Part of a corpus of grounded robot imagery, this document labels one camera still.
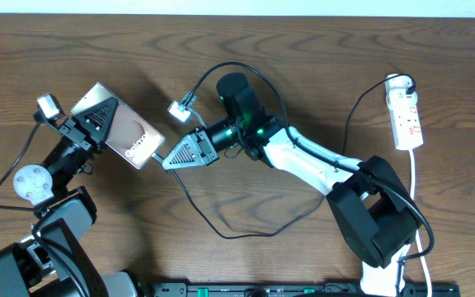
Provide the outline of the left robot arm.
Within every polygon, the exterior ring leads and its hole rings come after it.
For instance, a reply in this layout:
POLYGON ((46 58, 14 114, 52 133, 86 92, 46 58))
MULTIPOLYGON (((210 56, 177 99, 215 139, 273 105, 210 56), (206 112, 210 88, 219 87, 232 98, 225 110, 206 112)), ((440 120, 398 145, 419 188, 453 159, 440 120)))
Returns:
POLYGON ((35 124, 61 139, 42 163, 12 165, 4 175, 38 220, 30 234, 0 251, 1 296, 149 295, 127 270, 98 273, 79 243, 96 222, 96 205, 84 186, 68 189, 75 175, 92 174, 89 160, 101 152, 118 105, 108 97, 67 117, 51 94, 39 98, 35 124))

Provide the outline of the smartphone with brown screen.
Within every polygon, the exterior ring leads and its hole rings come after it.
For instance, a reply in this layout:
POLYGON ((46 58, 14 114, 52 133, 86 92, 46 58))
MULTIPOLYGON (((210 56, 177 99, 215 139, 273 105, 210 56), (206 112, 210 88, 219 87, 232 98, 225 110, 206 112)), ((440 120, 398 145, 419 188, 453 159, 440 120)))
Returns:
POLYGON ((164 144, 165 137, 101 82, 81 98, 71 114, 75 116, 109 97, 116 98, 118 106, 105 144, 140 169, 164 144))

